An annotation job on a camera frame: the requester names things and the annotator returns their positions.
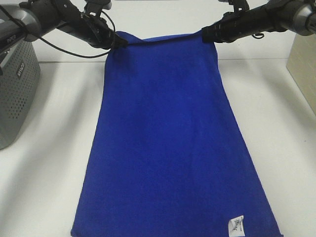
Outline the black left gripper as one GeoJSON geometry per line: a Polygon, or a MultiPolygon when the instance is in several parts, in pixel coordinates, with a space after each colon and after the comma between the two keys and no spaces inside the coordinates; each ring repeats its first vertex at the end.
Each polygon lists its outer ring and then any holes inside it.
{"type": "Polygon", "coordinates": [[[80,11],[60,11],[63,22],[59,30],[78,38],[94,48],[117,49],[126,47],[128,41],[110,29],[106,20],[80,11]]]}

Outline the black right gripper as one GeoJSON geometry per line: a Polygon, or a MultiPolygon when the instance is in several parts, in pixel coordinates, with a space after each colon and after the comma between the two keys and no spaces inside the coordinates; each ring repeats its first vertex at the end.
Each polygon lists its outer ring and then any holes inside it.
{"type": "Polygon", "coordinates": [[[202,28],[202,41],[204,43],[231,43],[237,39],[261,33],[266,29],[267,13],[263,9],[227,12],[221,20],[202,28]]]}

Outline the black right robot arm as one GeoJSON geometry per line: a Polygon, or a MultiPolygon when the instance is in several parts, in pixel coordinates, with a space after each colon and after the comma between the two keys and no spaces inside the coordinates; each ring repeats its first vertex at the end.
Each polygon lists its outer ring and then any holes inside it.
{"type": "Polygon", "coordinates": [[[252,36],[262,39],[264,32],[295,32],[301,36],[316,33],[316,2],[314,0],[270,0],[250,9],[245,0],[228,0],[234,7],[222,19],[202,28],[204,43],[232,43],[252,36]]]}

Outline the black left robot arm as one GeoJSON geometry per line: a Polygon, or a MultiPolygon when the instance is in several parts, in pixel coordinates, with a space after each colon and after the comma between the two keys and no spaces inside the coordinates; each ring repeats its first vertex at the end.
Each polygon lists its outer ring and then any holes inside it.
{"type": "Polygon", "coordinates": [[[23,40],[41,40],[61,52],[81,57],[43,38],[58,29],[94,48],[104,49],[101,56],[107,55],[128,44],[116,33],[114,26],[108,26],[111,18],[101,17],[111,7],[109,0],[87,0],[83,11],[69,0],[27,0],[19,4],[2,5],[0,11],[6,19],[0,24],[0,52],[5,54],[23,40]]]}

